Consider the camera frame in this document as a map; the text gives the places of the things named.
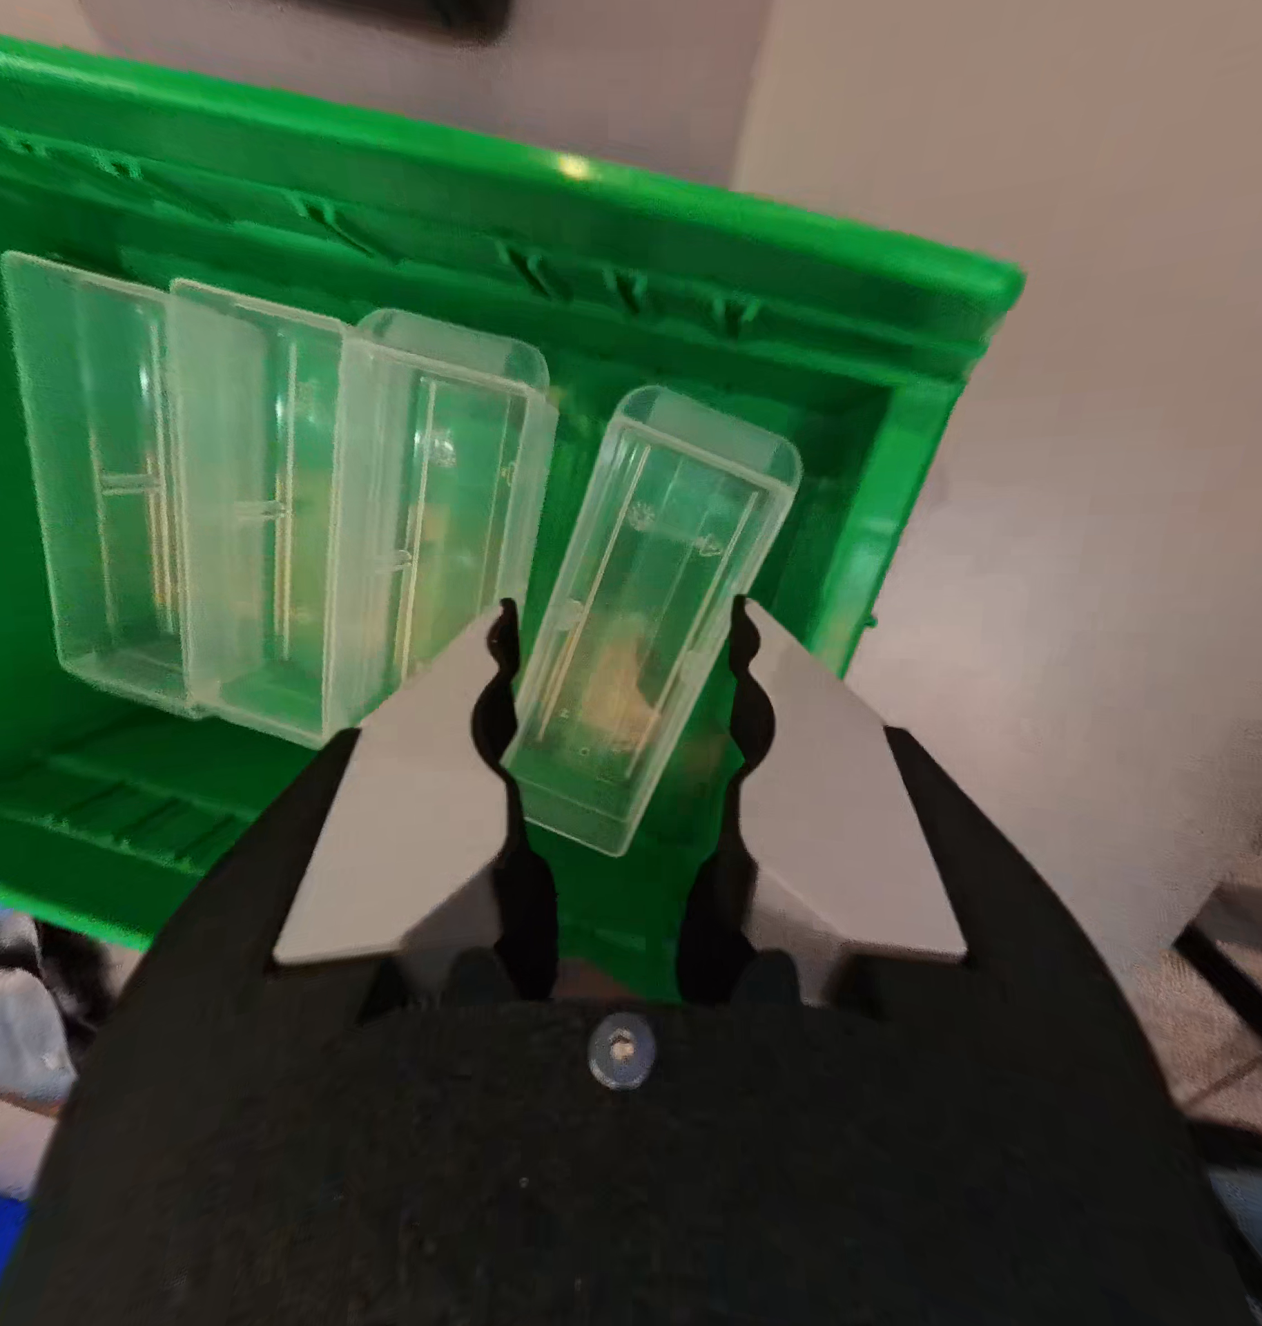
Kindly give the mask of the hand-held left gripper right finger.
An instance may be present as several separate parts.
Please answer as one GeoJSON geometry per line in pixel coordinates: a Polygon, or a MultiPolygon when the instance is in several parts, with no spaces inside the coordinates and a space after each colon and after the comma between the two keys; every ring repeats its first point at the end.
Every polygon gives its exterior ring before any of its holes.
{"type": "Polygon", "coordinates": [[[746,596],[726,784],[676,940],[686,1003],[838,1003],[861,959],[953,967],[965,937],[884,722],[746,596]]]}

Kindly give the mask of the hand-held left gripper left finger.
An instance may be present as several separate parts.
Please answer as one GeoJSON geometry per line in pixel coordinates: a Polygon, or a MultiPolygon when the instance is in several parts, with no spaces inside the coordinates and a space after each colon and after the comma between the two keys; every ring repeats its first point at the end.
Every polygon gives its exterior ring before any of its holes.
{"type": "Polygon", "coordinates": [[[389,959],[416,995],[487,952],[517,998],[556,985],[556,884],[503,756],[520,614],[501,600],[357,728],[273,945],[300,970],[389,959]]]}

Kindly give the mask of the clear plastic drawer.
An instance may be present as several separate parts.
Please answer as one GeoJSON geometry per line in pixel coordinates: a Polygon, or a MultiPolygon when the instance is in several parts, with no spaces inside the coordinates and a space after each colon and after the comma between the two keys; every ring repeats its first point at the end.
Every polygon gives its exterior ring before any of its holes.
{"type": "Polygon", "coordinates": [[[400,309],[340,351],[321,737],[499,600],[523,608],[556,442],[539,350],[400,309]]]}
{"type": "Polygon", "coordinates": [[[171,282],[183,668],[205,713],[305,748],[324,716],[339,320],[171,282]]]}
{"type": "Polygon", "coordinates": [[[628,853],[802,474],[789,440],[664,386],[621,400],[514,699],[527,821],[628,853]]]}
{"type": "Polygon", "coordinates": [[[60,668],[200,719],[184,665],[169,297],[0,259],[60,668]]]}

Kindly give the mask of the green plastic bin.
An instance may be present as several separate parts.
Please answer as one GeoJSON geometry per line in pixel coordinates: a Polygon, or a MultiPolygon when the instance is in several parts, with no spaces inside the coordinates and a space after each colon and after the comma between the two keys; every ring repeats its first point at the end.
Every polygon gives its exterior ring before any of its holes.
{"type": "MultiPolygon", "coordinates": [[[[844,677],[1020,270],[581,157],[0,36],[0,259],[514,338],[559,423],[537,630],[604,427],[665,387],[788,438],[753,600],[844,677]]],[[[0,904],[144,949],[309,760],[62,672],[0,277],[0,904]]]]}

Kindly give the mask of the white bag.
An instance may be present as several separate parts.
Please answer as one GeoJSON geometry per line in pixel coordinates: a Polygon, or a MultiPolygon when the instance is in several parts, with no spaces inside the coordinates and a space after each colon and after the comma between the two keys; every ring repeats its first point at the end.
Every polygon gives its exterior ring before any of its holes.
{"type": "Polygon", "coordinates": [[[52,1108],[63,1103],[74,1082],[52,996],[37,976],[0,969],[0,1099],[52,1108]]]}

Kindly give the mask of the black frame bar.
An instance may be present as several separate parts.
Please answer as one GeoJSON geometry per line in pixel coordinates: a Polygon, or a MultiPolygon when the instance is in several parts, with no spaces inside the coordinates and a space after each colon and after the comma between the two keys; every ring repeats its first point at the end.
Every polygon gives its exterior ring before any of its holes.
{"type": "Polygon", "coordinates": [[[1181,929],[1172,951],[1262,1045],[1262,987],[1194,923],[1181,929]]]}

